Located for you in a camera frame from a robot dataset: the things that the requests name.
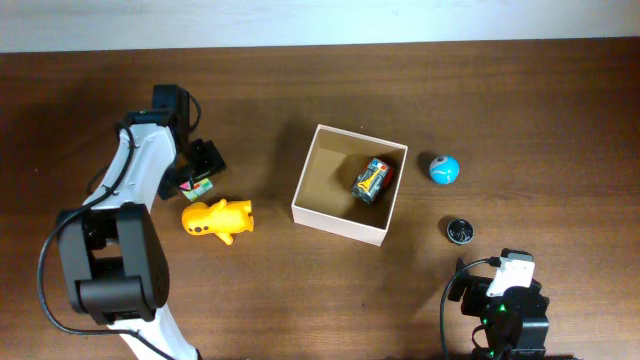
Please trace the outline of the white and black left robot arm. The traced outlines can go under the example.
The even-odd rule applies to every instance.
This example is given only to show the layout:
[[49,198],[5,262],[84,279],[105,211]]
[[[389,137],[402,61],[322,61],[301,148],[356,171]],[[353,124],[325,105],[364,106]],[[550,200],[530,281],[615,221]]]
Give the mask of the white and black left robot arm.
[[139,359],[198,359],[168,306],[168,262],[152,223],[155,198],[169,199],[223,171],[210,141],[190,140],[200,106],[184,88],[157,85],[151,107],[116,127],[117,152],[82,206],[63,210],[47,238],[57,244],[71,307],[119,335]]

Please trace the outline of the beige cardboard box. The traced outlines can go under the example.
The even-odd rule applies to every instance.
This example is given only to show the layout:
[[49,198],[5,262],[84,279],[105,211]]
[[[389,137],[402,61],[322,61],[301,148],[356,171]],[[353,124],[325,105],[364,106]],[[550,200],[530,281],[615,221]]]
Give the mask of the beige cardboard box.
[[[407,155],[403,144],[317,126],[291,202],[293,221],[380,246],[389,231]],[[387,185],[368,203],[352,188],[374,160],[392,171]]]

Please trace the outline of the red toy fire truck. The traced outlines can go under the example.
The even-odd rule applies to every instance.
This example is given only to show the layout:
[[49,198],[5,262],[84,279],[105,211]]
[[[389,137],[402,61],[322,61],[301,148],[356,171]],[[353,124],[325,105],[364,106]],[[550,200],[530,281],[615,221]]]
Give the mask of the red toy fire truck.
[[372,204],[390,184],[394,168],[378,158],[373,158],[351,186],[351,193],[358,199]]

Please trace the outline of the yellow toy dog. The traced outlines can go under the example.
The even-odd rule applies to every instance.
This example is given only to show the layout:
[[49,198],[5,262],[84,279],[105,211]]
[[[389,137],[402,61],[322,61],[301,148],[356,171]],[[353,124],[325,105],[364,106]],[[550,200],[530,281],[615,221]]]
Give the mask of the yellow toy dog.
[[254,217],[252,202],[221,199],[209,206],[196,202],[184,209],[181,216],[184,229],[191,235],[215,235],[226,245],[233,244],[233,234],[252,232]]

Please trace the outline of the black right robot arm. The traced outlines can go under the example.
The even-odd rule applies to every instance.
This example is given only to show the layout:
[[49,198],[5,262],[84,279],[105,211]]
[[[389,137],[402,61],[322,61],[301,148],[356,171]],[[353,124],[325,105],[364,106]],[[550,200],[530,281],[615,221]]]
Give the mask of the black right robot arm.
[[541,284],[513,286],[503,295],[487,295],[491,280],[487,277],[463,274],[456,279],[446,300],[461,302],[461,313],[476,317],[487,339],[485,347],[474,345],[473,359],[542,359],[549,330],[546,310],[549,299],[541,294]]

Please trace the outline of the colourful puzzle cube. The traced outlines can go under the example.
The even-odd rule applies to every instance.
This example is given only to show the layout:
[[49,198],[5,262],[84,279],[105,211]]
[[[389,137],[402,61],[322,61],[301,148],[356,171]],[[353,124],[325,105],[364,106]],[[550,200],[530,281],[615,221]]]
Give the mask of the colourful puzzle cube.
[[193,183],[187,181],[181,184],[179,186],[179,189],[187,199],[189,199],[191,202],[195,202],[199,197],[204,195],[213,187],[213,183],[208,178],[204,178],[198,182]]

